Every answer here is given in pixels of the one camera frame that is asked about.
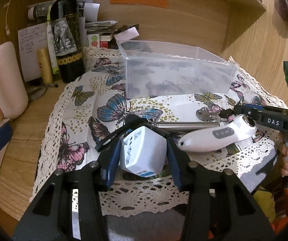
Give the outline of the person right hand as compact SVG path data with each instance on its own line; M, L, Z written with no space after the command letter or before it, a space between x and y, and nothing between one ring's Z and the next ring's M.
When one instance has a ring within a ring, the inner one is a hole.
M288 147L284 142L284 135L279 133L277 168L281 176L288 176Z

